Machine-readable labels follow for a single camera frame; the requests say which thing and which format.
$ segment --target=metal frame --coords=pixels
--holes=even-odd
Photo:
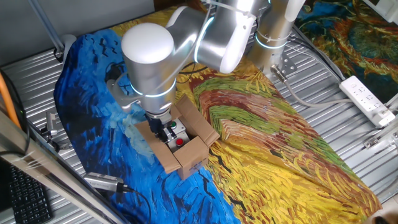
[[[5,114],[0,113],[0,151],[23,152],[26,137],[26,134]],[[3,158],[65,197],[99,222],[127,223],[116,209],[106,204],[98,192],[93,192],[93,189],[84,186],[70,171],[66,170],[59,163],[63,159],[56,152],[50,152],[31,141],[26,154],[23,158],[14,154],[5,155]]]

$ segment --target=starry night painting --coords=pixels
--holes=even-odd
[[[123,34],[143,22],[165,26],[176,7],[78,38],[54,98],[61,122],[86,172],[120,177],[150,202],[152,223],[360,223],[381,208],[376,196],[246,58],[222,74],[210,68],[177,77],[220,134],[209,164],[182,181],[166,174],[106,81],[127,72]],[[132,93],[128,78],[118,83]],[[108,199],[145,223],[149,208],[136,194]]]

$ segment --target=white power strip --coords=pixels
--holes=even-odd
[[[341,82],[340,89],[343,90],[376,127],[384,127],[395,118],[391,111],[355,76]]]

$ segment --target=white device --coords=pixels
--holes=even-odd
[[[397,0],[363,0],[374,9],[387,22],[398,24],[398,1]]]
[[[341,82],[340,89],[378,128],[384,127],[395,118],[391,111],[356,76]]]

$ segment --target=black keyboard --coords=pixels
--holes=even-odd
[[[44,186],[14,166],[11,167],[9,190],[17,224],[44,223],[52,219]]]

